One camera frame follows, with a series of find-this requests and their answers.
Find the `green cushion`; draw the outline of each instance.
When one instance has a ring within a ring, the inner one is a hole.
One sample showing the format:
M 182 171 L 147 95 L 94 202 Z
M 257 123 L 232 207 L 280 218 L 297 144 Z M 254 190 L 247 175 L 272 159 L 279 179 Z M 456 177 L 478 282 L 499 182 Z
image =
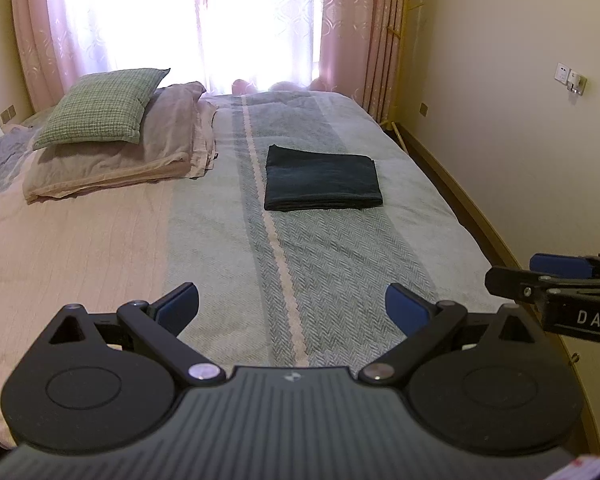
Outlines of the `green cushion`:
M 87 140 L 138 144 L 144 107 L 169 70 L 135 68 L 82 76 L 49 116 L 33 149 Z

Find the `black folded pants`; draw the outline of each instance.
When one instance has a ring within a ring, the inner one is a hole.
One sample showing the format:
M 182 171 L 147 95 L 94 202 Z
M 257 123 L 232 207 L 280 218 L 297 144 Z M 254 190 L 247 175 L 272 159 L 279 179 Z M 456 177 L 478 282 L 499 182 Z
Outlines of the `black folded pants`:
M 382 205 L 374 162 L 363 155 L 302 152 L 273 144 L 264 209 L 344 209 Z

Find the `bedspread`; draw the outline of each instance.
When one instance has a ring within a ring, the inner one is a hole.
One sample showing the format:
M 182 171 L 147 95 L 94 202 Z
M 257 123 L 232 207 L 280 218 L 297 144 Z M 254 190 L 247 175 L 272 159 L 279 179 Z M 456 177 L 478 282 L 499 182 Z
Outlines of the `bedspread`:
M 414 162 L 353 101 L 327 92 L 209 99 L 219 153 L 203 178 L 164 180 L 27 205 L 30 164 L 0 184 L 0 388 L 65 303 L 111 312 L 182 282 L 200 313 L 180 339 L 233 365 L 350 365 L 403 336 L 384 312 L 401 282 L 474 312 L 484 288 L 477 244 Z M 263 208 L 271 144 L 375 160 L 384 206 Z M 13 444 L 0 414 L 0 443 Z

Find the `metal screw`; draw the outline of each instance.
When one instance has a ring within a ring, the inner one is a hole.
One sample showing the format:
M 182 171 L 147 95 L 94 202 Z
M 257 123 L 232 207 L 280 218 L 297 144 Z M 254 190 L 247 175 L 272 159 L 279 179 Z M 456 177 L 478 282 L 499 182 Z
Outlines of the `metal screw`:
M 394 367 L 388 365 L 387 363 L 371 363 L 370 365 L 364 367 L 362 373 L 365 374 L 369 379 L 382 381 L 384 379 L 393 377 L 395 370 Z
M 189 375 L 194 379 L 208 381 L 220 375 L 222 370 L 213 363 L 198 363 L 189 368 Z

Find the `white wall socket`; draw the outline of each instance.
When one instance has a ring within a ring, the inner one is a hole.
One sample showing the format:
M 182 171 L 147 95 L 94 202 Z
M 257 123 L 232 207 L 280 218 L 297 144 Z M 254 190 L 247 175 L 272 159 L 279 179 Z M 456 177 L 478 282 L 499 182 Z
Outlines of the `white wall socket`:
M 571 68 L 562 63 L 558 63 L 558 66 L 555 69 L 554 79 L 560 81 L 563 85 L 566 85 L 567 79 L 569 78 L 569 72 L 571 72 Z

